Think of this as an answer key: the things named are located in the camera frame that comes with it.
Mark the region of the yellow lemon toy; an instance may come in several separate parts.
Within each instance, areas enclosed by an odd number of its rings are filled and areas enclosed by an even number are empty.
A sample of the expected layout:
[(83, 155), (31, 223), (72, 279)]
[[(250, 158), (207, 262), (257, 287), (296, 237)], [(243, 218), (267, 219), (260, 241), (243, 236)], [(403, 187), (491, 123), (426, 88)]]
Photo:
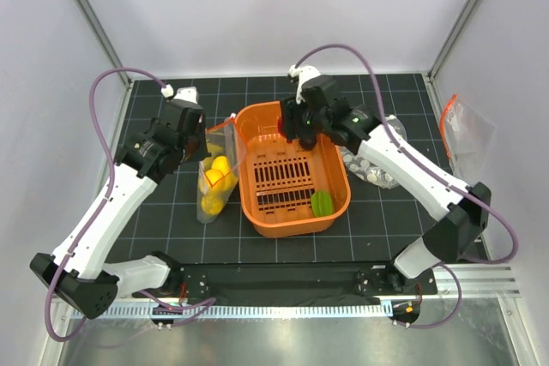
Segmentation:
[(223, 176), (232, 172), (232, 167), (229, 163), (229, 159), (225, 155), (220, 155), (214, 158), (211, 168), (219, 171)]

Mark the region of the yellow pear toy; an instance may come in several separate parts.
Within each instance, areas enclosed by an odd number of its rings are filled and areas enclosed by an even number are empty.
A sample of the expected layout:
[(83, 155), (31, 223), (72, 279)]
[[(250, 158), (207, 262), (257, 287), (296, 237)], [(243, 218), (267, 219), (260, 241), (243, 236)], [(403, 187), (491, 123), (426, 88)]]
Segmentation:
[(200, 207), (206, 217), (215, 217), (220, 214), (225, 206), (222, 198), (215, 195), (205, 195), (200, 202)]

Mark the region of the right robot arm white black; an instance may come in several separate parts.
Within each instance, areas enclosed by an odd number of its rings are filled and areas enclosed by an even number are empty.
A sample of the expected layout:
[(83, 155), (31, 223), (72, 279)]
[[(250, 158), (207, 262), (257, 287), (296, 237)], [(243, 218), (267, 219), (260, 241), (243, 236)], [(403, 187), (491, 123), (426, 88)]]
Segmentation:
[(440, 262), (459, 260), (487, 227), (491, 191), (469, 185), (432, 163), (365, 105), (351, 106), (335, 79), (317, 72), (290, 75), (295, 95), (280, 102), (279, 131), (307, 150), (325, 135), (336, 146), (382, 168), (434, 219), (434, 226), (387, 264), (384, 278), (397, 294), (408, 293), (418, 277)]

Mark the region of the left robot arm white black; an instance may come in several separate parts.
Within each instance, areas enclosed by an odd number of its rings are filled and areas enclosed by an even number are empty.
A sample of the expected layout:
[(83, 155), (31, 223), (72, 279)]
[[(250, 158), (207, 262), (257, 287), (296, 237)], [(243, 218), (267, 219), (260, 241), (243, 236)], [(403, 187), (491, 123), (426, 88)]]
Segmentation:
[(137, 208), (183, 162), (207, 155), (203, 108), (190, 91), (169, 99), (144, 133), (131, 135), (116, 156), (115, 183), (105, 187), (78, 226), (51, 254), (38, 253), (31, 271), (58, 297), (88, 319), (102, 315), (118, 297), (155, 290), (173, 297), (182, 266), (164, 252), (122, 263), (106, 257)]

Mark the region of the clear zip bags stack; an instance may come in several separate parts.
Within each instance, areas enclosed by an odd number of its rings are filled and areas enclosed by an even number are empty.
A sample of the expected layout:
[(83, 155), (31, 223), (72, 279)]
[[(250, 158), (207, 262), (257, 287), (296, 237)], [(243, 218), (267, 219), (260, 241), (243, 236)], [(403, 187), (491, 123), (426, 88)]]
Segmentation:
[[(406, 141), (407, 131), (397, 116), (391, 114), (385, 119), (397, 135)], [(381, 189), (393, 189), (399, 186), (399, 183), (382, 168), (372, 164), (360, 155), (354, 155), (345, 147), (339, 147), (339, 150), (344, 166), (360, 180), (376, 185)]]

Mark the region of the orange plastic basket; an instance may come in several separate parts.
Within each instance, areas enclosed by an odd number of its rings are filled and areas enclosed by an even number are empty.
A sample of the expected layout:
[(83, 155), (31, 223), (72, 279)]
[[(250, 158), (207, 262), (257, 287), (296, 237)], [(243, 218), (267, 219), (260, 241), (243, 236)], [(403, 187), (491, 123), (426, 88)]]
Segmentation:
[[(239, 192), (245, 217), (264, 237), (280, 238), (327, 230), (348, 208), (351, 189), (340, 150), (319, 135), (312, 151), (288, 143), (277, 130), (276, 101), (246, 106), (236, 116), (247, 143), (239, 169)], [(315, 218), (311, 196), (327, 190), (334, 213)]]

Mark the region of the single clear zip bag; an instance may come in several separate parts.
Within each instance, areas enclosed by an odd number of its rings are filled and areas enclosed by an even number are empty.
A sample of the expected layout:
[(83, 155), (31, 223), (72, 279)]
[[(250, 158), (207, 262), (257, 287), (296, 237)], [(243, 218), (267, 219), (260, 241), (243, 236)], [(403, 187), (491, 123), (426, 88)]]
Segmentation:
[(197, 219), (212, 223), (228, 203), (237, 186), (247, 143), (232, 113), (223, 123), (206, 131), (208, 156), (199, 163)]

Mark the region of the yellow mango toy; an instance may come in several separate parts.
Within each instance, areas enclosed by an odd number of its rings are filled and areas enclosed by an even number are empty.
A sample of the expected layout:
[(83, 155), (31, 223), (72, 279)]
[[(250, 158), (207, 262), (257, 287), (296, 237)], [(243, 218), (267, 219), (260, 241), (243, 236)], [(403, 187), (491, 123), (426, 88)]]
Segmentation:
[(201, 174), (198, 187), (204, 195), (226, 192), (232, 188), (232, 175), (223, 176), (219, 171), (209, 169)]

